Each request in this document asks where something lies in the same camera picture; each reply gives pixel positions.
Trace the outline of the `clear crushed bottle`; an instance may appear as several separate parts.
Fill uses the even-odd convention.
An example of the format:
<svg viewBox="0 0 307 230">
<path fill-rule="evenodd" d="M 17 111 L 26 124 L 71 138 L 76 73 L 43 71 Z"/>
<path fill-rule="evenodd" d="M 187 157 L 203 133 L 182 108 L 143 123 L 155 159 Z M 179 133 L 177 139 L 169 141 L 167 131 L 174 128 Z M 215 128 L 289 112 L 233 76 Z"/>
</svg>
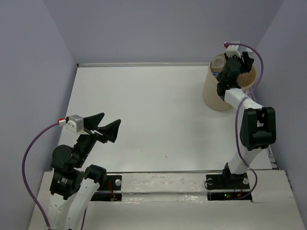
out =
<svg viewBox="0 0 307 230">
<path fill-rule="evenodd" d="M 225 65 L 224 56 L 215 56 L 211 61 L 211 68 L 213 72 L 221 72 Z"/>
</svg>

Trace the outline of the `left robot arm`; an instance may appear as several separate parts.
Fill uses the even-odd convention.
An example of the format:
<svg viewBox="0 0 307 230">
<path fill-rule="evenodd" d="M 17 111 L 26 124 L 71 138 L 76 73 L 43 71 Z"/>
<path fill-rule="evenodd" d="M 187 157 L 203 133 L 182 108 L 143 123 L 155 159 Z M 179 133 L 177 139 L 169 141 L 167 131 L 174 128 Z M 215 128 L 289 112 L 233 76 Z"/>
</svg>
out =
<svg viewBox="0 0 307 230">
<path fill-rule="evenodd" d="M 96 142 L 114 143 L 117 139 L 121 120 L 100 126 L 104 116 L 104 113 L 89 117 L 71 115 L 58 120 L 60 127 L 79 137 L 74 146 L 59 145 L 52 153 L 53 177 L 47 214 L 50 230 L 77 229 L 92 197 L 104 186 L 110 199 L 116 199 L 105 168 L 92 164 L 85 171 L 80 170 Z"/>
</svg>

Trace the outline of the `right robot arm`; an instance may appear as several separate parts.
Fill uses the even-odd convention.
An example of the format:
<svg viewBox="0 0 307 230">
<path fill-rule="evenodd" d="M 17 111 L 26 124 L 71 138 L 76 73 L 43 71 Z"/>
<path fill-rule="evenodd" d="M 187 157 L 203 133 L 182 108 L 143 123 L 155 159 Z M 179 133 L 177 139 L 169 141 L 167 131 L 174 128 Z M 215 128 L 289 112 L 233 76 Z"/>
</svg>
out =
<svg viewBox="0 0 307 230">
<path fill-rule="evenodd" d="M 217 75 L 217 94 L 236 109 L 235 139 L 237 153 L 225 165 L 220 182 L 231 188 L 244 180 L 256 156 L 276 141 L 276 116 L 272 107 L 264 107 L 239 86 L 240 74 L 249 73 L 254 60 L 247 52 L 226 51 L 225 65 Z"/>
</svg>

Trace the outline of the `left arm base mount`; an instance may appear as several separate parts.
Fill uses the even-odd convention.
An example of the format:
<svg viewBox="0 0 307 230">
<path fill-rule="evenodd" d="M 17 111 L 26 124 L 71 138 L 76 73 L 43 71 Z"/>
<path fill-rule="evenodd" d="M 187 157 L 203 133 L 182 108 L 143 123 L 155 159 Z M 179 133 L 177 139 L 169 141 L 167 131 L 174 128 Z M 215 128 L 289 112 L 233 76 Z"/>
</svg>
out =
<svg viewBox="0 0 307 230">
<path fill-rule="evenodd" d="M 122 200 L 122 175 L 108 174 L 103 186 L 94 193 L 91 201 L 117 202 Z"/>
</svg>

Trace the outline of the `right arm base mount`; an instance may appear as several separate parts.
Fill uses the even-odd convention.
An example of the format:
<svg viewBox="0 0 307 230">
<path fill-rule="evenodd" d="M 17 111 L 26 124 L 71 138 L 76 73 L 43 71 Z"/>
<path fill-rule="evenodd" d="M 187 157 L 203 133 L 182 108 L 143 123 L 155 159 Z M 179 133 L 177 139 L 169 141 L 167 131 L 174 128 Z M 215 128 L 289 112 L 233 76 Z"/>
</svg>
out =
<svg viewBox="0 0 307 230">
<path fill-rule="evenodd" d="M 208 201 L 249 200 L 252 201 L 247 174 L 234 180 L 226 180 L 222 174 L 208 174 L 204 186 Z"/>
</svg>

